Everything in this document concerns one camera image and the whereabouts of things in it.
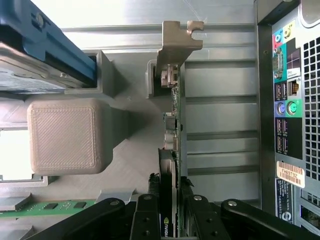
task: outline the ps/2 port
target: ps/2 port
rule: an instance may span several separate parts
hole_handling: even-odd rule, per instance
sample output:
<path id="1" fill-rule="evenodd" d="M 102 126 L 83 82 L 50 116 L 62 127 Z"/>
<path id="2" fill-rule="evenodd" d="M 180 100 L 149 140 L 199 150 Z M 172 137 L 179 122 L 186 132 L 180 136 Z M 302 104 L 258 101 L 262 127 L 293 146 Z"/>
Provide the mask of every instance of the ps/2 port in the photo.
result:
<path id="1" fill-rule="evenodd" d="M 278 105 L 277 105 L 277 112 L 278 112 L 278 114 L 279 114 L 279 115 L 282 115 L 282 114 L 285 113 L 285 111 L 286 111 L 286 106 L 285 106 L 285 104 L 283 104 L 282 102 L 278 103 Z"/>
<path id="2" fill-rule="evenodd" d="M 294 101 L 288 102 L 286 111 L 288 112 L 288 114 L 294 115 L 297 111 L 297 104 Z"/>

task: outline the usb port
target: usb port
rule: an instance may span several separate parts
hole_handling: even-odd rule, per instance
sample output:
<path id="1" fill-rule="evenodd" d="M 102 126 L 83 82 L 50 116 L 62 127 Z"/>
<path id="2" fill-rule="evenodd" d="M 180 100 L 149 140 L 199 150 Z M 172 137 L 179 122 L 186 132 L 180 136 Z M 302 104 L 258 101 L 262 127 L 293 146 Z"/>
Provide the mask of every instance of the usb port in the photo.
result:
<path id="1" fill-rule="evenodd" d="M 285 137 L 282 138 L 282 146 L 283 146 L 283 151 L 288 152 L 288 139 Z"/>
<path id="2" fill-rule="evenodd" d="M 276 120 L 276 132 L 278 134 L 282 133 L 282 126 L 283 126 L 282 119 L 277 119 Z"/>
<path id="3" fill-rule="evenodd" d="M 282 152 L 282 138 L 280 136 L 277 137 L 276 149 L 278 151 Z"/>
<path id="4" fill-rule="evenodd" d="M 288 121 L 287 119 L 282 119 L 282 131 L 284 134 L 288 133 Z"/>
<path id="5" fill-rule="evenodd" d="M 282 97 L 281 85 L 277 84 L 275 89 L 275 98 L 280 99 Z"/>
<path id="6" fill-rule="evenodd" d="M 285 98 L 287 96 L 287 83 L 286 82 L 281 84 L 281 93 L 282 93 L 283 98 Z"/>

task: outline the ethernet port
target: ethernet port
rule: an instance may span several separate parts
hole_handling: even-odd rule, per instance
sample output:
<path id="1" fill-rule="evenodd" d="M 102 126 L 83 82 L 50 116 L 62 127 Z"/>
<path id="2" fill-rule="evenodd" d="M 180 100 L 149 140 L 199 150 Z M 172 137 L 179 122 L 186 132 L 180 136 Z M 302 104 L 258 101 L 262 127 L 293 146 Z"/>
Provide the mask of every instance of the ethernet port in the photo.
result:
<path id="1" fill-rule="evenodd" d="M 297 80 L 289 81 L 288 82 L 288 96 L 297 96 L 299 91 L 299 83 Z"/>

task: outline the green circuit board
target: green circuit board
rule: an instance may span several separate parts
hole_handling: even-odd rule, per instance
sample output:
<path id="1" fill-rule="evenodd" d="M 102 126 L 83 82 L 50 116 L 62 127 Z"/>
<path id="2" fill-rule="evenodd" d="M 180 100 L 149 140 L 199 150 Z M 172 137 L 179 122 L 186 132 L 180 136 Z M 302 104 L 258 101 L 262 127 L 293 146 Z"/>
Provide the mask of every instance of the green circuit board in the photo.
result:
<path id="1" fill-rule="evenodd" d="M 181 145 L 182 145 L 182 123 L 181 123 L 181 100 L 184 92 L 183 92 L 183 82 L 180 75 L 180 71 L 178 71 L 178 84 L 172 88 L 171 91 L 171 100 L 172 100 L 172 114 L 175 116 L 176 119 L 176 129 L 175 134 L 177 137 L 177 149 L 175 151 L 175 157 L 176 157 L 176 174 L 177 174 L 177 192 L 178 196 L 181 194 Z M 178 227 L 178 237 L 181 234 L 181 231 L 183 229 L 183 209 L 181 208 L 182 204 L 178 203 L 177 212 L 178 212 L 178 219 L 177 219 L 177 227 Z"/>
<path id="2" fill-rule="evenodd" d="M 28 202 L 16 211 L 0 211 L 0 218 L 73 215 L 92 206 L 93 204 L 95 204 L 95 200 Z"/>

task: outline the barcode label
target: barcode label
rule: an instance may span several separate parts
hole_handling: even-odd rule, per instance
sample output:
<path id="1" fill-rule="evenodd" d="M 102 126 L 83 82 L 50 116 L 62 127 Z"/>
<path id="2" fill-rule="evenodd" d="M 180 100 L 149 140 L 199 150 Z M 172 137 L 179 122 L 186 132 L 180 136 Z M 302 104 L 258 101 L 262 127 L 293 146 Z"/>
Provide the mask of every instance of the barcode label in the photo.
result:
<path id="1" fill-rule="evenodd" d="M 278 178 L 287 181 L 300 188 L 306 186 L 305 170 L 301 167 L 291 165 L 282 161 L 276 162 L 276 175 Z"/>
<path id="2" fill-rule="evenodd" d="M 288 164 L 288 163 L 285 163 L 282 161 L 279 162 L 279 165 L 281 168 L 290 170 L 291 172 L 295 172 L 296 174 L 302 174 L 302 171 L 303 171 L 303 169 L 301 167 L 293 166 L 291 164 Z"/>

